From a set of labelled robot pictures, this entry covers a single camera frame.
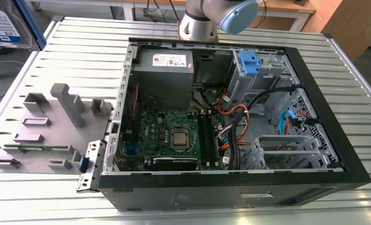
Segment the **green circuit board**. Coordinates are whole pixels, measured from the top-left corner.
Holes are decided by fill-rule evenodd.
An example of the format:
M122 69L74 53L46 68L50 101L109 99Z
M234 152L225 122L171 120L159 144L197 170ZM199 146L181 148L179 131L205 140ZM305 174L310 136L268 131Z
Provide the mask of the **green circuit board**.
M222 124L222 115L209 115L214 130L214 137L218 136L218 125ZM173 146L173 132L187 133L187 148L175 149ZM217 138L217 156L219 147ZM182 157L198 159L198 170L219 170L222 165L219 159L217 163L205 163L201 152L201 136L198 112L147 111L143 112L141 120L141 138L138 142L138 157Z

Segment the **blue drive bracket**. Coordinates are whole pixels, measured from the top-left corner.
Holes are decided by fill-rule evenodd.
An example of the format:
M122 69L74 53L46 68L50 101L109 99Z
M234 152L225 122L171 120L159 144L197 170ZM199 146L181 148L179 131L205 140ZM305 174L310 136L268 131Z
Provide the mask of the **blue drive bracket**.
M261 70L261 59L256 52L241 51L241 64L246 76L256 76Z

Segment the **motherboard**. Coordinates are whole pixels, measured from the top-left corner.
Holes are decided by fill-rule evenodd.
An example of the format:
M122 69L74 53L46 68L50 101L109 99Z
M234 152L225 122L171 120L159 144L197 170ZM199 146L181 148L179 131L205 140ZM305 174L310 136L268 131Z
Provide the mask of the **motherboard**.
M224 116L211 112L145 111L137 144L126 144L130 171L219 170Z

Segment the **cpu socket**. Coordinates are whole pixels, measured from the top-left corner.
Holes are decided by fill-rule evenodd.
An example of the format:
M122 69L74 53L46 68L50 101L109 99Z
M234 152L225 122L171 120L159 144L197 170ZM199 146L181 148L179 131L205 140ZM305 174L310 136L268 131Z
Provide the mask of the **cpu socket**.
M185 152L190 148L190 129L187 127L171 128L171 148Z

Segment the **floor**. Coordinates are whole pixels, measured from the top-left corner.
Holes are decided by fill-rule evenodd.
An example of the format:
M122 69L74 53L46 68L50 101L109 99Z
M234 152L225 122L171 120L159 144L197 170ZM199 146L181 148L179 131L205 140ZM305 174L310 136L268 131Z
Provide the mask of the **floor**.
M71 5L71 4L54 4L54 3L42 3L41 5L42 11L35 12L33 10L33 6L30 5L30 9L35 20L39 23L42 30L46 30L50 21L54 15L66 15L74 17L89 17L89 18L99 18L99 19L113 19L111 8L106 6L85 6L85 5ZM166 10L165 18L169 23L175 23L175 15L174 11ZM179 17L183 17L183 12L178 12ZM151 10L150 12L154 19L159 22L163 22L163 19L158 15L157 10ZM119 9L118 18L123 17L122 10ZM135 17L137 20L141 21L151 21L151 18L145 16L145 12L141 9L135 9ZM15 60L26 62L30 56L30 52L25 50L17 50L14 53L9 55L0 55L0 60ZM368 82L371 85L371 50L368 50L361 59L356 62L356 66L360 69L362 75L365 76ZM17 63L0 63L0 96L7 92L11 83L21 71L21 64Z

